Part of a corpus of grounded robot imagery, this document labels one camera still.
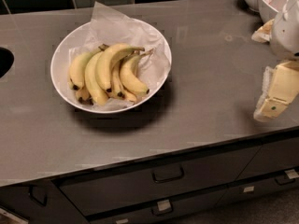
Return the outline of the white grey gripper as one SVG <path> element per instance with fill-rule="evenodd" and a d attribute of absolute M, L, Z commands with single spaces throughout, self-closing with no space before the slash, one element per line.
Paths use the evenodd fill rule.
<path fill-rule="evenodd" d="M 274 20 L 256 30 L 251 39 L 270 41 L 270 47 L 284 61 L 275 68 L 265 67 L 262 95 L 253 117 L 267 122 L 279 117 L 299 94 L 299 0 L 288 0 Z"/>

